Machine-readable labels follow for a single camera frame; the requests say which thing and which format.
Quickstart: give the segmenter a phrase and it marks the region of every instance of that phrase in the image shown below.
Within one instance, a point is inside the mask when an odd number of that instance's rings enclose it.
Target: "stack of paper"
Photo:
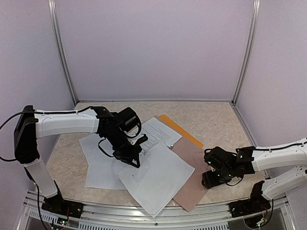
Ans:
[[[165,144],[159,143],[142,158],[139,169],[128,166],[119,173],[119,178],[133,198],[155,218],[194,170]]]
[[[140,160],[146,155],[147,151],[156,144],[164,143],[167,146],[171,146],[182,137],[176,131],[154,117],[142,124],[140,135],[137,138],[132,139],[132,143],[143,134],[147,135],[148,141],[141,144],[143,150],[140,153]],[[97,134],[91,134],[79,140],[89,166],[85,187],[125,189],[125,186],[119,179],[119,172],[127,167],[127,165],[102,153],[98,148],[98,142],[100,139],[101,138]],[[101,142],[100,146],[109,153],[109,155],[112,155],[112,146],[108,140]]]

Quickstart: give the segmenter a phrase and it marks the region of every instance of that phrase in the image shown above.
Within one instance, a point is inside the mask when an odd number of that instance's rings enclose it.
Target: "white wall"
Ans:
[[[37,109],[72,109],[61,69],[47,1],[0,3],[0,124],[27,104]],[[0,156],[14,158],[17,119],[0,131]],[[38,147],[46,161],[56,137]],[[0,229],[11,230],[27,190],[33,186],[18,162],[0,161]]]
[[[261,1],[238,108],[258,145],[307,137],[307,1]],[[276,176],[286,169],[271,171]],[[307,185],[287,193],[299,230],[307,225]]]
[[[79,100],[231,100],[253,0],[57,1]]]

